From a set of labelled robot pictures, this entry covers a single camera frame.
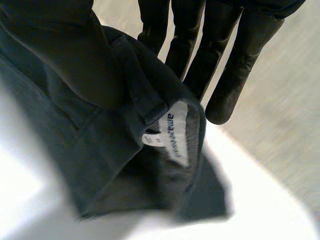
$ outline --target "black garment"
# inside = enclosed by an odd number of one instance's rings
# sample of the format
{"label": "black garment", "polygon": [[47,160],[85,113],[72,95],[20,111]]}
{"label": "black garment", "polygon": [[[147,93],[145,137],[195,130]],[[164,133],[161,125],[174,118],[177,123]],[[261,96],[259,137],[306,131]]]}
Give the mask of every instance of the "black garment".
{"label": "black garment", "polygon": [[297,11],[306,0],[207,0],[230,2],[252,12],[273,15],[284,19]]}

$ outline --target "amazon essentials label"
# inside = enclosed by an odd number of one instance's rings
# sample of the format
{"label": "amazon essentials label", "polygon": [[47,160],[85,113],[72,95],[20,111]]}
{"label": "amazon essentials label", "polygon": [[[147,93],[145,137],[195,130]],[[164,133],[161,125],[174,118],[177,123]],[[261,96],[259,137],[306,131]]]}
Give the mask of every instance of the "amazon essentials label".
{"label": "amazon essentials label", "polygon": [[142,142],[152,147],[164,147],[160,133],[145,133],[142,136]]}
{"label": "amazon essentials label", "polygon": [[184,167],[189,166],[186,138],[187,114],[187,104],[178,101],[159,120],[161,139],[169,153],[170,159]]}

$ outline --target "size tag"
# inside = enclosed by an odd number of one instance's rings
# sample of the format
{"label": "size tag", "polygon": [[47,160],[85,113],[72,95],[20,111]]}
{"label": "size tag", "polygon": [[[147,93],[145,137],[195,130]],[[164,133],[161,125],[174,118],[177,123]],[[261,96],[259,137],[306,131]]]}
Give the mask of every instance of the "size tag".
{"label": "size tag", "polygon": [[142,142],[152,147],[164,147],[160,133],[145,133],[142,136]]}
{"label": "size tag", "polygon": [[161,140],[169,153],[172,161],[188,167],[189,155],[186,138],[188,106],[185,102],[178,101],[160,118],[159,129]]}

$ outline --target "white label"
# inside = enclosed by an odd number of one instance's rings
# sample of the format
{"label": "white label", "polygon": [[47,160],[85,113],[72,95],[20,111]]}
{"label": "white label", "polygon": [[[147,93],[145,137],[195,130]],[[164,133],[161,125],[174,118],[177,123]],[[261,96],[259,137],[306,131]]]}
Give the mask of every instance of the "white label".
{"label": "white label", "polygon": [[152,147],[164,147],[160,133],[145,133],[142,136],[142,142]]}
{"label": "white label", "polygon": [[169,153],[170,159],[184,167],[189,166],[186,138],[187,114],[187,104],[182,101],[178,101],[159,120],[161,139]]}

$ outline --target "dark fabric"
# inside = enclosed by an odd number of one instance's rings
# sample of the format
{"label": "dark fabric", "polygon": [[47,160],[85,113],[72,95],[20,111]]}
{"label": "dark fabric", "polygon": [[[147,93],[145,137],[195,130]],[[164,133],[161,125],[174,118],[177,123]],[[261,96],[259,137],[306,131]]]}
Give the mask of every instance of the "dark fabric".
{"label": "dark fabric", "polygon": [[[3,27],[1,83],[17,99],[42,139],[80,217],[150,208],[169,208],[177,214],[188,209],[196,211],[193,196],[203,193],[201,185],[221,186],[201,154],[206,127],[202,107],[175,74],[141,43],[110,27],[104,27],[103,32],[112,54],[121,63],[129,94],[129,100],[119,109],[106,110],[80,98],[50,65]],[[188,117],[197,119],[187,129],[196,143],[192,147],[196,151],[192,166],[187,169],[172,164],[168,156],[163,165],[159,151],[142,143],[146,129],[177,101],[187,103],[193,113]],[[204,168],[211,174],[203,175],[205,182],[198,181]],[[155,174],[167,177],[154,178]],[[225,213],[221,199],[222,187],[202,194],[196,202],[199,211],[195,217]]]}
{"label": "dark fabric", "polygon": [[306,0],[207,0],[230,2],[235,6],[284,19],[297,11]]}
{"label": "dark fabric", "polygon": [[103,109],[117,109],[128,96],[125,80],[92,4],[92,0],[0,0],[1,24],[80,98]]}

